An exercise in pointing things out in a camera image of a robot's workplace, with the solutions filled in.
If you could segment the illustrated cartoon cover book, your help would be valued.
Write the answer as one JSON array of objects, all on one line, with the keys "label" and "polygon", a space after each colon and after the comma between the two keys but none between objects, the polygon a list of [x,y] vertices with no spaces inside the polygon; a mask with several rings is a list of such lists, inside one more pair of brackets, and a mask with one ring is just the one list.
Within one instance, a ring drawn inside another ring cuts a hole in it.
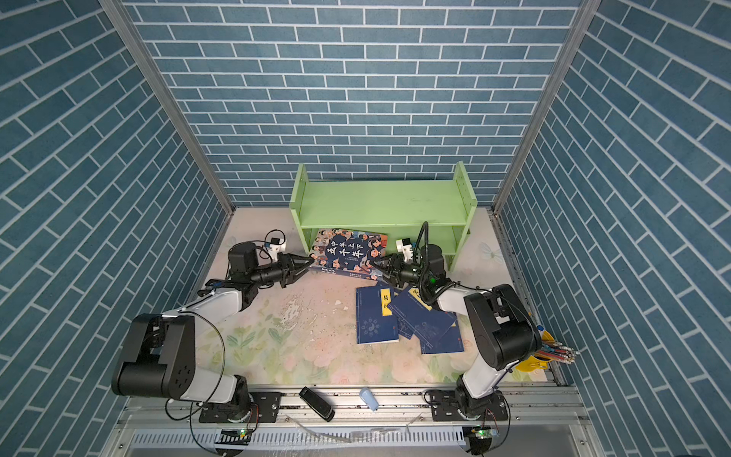
[{"label": "illustrated cartoon cover book", "polygon": [[380,233],[325,228],[318,230],[310,249],[310,268],[321,272],[377,281],[382,272],[372,266],[386,256],[388,236]]}]

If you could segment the blue book yellow label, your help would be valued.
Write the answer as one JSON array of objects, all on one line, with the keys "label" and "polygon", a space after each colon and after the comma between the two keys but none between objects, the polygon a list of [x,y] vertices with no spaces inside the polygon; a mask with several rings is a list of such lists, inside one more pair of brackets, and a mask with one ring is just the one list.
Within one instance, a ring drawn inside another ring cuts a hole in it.
[{"label": "blue book yellow label", "polygon": [[397,342],[399,324],[388,305],[392,290],[377,285],[356,289],[356,341],[358,345]]},{"label": "blue book yellow label", "polygon": [[427,305],[416,288],[399,291],[388,308],[413,330],[420,341],[429,348],[435,348],[457,322],[450,312],[442,312]]}]

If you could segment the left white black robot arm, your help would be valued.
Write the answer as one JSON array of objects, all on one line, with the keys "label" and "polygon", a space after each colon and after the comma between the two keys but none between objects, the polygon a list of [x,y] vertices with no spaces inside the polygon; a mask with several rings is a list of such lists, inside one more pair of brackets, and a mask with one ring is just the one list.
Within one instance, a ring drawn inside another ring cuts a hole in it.
[{"label": "left white black robot arm", "polygon": [[161,314],[140,314],[133,319],[115,371],[112,391],[120,396],[152,397],[207,404],[234,405],[245,411],[251,404],[247,380],[227,375],[225,369],[198,366],[196,340],[212,331],[226,345],[218,325],[243,312],[262,289],[278,284],[283,289],[306,274],[314,260],[278,252],[266,254],[260,241],[238,243],[228,251],[223,279],[207,281],[199,298]]}]

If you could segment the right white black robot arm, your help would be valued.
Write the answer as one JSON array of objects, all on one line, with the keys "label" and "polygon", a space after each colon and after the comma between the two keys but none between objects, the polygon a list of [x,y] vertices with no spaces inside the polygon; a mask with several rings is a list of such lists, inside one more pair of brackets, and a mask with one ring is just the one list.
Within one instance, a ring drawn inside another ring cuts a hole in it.
[{"label": "right white black robot arm", "polygon": [[478,356],[460,377],[457,391],[469,401],[493,395],[500,381],[542,346],[541,335],[512,286],[480,289],[449,279],[436,245],[421,247],[410,263],[399,252],[374,261],[373,267],[392,286],[418,289],[424,304],[468,317]]}]

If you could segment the black blue stapler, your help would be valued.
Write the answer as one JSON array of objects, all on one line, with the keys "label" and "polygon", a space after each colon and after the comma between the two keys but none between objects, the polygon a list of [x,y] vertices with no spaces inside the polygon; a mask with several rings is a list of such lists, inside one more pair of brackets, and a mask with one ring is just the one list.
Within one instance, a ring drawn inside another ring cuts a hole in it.
[{"label": "black blue stapler", "polygon": [[209,294],[212,291],[215,291],[215,289],[221,289],[224,285],[226,285],[226,283],[226,280],[211,279],[205,283],[200,292],[203,293],[203,295]]}]

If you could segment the small middle blue book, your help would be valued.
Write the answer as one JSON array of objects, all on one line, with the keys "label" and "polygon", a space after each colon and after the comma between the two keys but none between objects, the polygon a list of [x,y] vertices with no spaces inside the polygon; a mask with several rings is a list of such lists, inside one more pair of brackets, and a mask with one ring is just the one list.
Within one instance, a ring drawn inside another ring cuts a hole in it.
[{"label": "small middle blue book", "polygon": [[414,331],[411,326],[403,319],[398,318],[398,332],[400,336],[410,340],[413,337]]}]

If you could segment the green wooden shelf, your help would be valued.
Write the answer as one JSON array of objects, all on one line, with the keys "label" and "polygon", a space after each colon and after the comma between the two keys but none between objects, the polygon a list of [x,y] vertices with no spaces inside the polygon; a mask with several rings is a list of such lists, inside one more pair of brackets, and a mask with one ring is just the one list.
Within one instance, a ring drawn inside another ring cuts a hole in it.
[{"label": "green wooden shelf", "polygon": [[478,200],[462,162],[450,180],[311,181],[298,167],[289,207],[302,245],[310,249],[323,229],[386,234],[386,251],[397,239],[415,241],[424,222],[429,241],[453,270],[469,236]]}]

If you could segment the right blue book under pile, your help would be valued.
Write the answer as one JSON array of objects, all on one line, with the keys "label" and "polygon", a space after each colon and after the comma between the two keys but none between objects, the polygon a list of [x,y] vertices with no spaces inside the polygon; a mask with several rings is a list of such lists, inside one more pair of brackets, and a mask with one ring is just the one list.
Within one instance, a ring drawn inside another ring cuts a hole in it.
[{"label": "right blue book under pile", "polygon": [[464,344],[458,322],[455,322],[438,342],[431,346],[426,343],[421,344],[421,354],[423,355],[459,352],[464,352]]}]

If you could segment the light blue eraser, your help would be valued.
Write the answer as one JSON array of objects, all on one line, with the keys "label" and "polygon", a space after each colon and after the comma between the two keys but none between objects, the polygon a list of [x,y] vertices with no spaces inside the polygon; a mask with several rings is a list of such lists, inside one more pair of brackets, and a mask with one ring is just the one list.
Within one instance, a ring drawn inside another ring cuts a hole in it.
[{"label": "light blue eraser", "polygon": [[361,388],[359,397],[371,411],[378,411],[380,404],[370,388]]}]

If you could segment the yellow pen holder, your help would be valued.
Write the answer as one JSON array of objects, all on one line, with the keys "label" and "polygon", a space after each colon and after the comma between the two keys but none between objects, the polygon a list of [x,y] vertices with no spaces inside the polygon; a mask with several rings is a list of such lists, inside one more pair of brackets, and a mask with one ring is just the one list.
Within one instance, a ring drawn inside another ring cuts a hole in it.
[{"label": "yellow pen holder", "polygon": [[573,365],[576,362],[577,352],[563,343],[555,340],[543,326],[537,327],[542,339],[542,346],[527,360],[516,366],[518,371],[529,372],[549,369],[551,363]]}]

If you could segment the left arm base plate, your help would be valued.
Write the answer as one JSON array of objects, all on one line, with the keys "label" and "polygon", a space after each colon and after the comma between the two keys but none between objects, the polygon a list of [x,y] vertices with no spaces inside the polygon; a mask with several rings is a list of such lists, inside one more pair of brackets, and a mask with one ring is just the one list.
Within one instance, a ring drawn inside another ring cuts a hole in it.
[{"label": "left arm base plate", "polygon": [[199,422],[201,424],[275,423],[278,417],[283,393],[279,391],[254,391],[245,403],[249,414],[234,401],[226,404],[207,403],[203,405]]}]

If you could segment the black remote on rail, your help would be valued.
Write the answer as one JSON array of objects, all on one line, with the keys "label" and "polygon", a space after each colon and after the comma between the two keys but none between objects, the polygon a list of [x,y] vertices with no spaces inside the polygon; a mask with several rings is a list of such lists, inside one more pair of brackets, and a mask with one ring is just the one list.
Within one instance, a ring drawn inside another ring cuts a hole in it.
[{"label": "black remote on rail", "polygon": [[326,422],[330,422],[334,418],[335,410],[331,403],[311,388],[302,388],[299,397]]}]

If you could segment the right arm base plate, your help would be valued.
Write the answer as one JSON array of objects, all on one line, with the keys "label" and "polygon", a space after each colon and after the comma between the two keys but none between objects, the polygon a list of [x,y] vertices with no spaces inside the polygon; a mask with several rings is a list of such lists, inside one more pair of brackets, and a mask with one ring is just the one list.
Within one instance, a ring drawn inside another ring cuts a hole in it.
[{"label": "right arm base plate", "polygon": [[480,399],[472,398],[464,388],[426,390],[423,399],[435,422],[506,421],[508,401],[500,390]]}]

